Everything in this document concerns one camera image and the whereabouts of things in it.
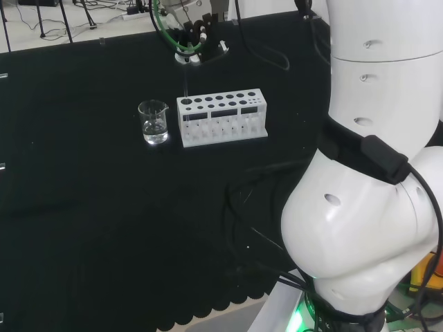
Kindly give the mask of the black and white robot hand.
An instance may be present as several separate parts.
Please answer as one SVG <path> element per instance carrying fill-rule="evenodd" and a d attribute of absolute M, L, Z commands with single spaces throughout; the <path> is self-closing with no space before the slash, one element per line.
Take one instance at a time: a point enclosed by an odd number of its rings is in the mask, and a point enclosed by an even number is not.
<path fill-rule="evenodd" d="M 200 66 L 229 51 L 219 37 L 218 16 L 209 1 L 160 1 L 164 31 L 174 40 L 174 58 L 183 66 Z"/>

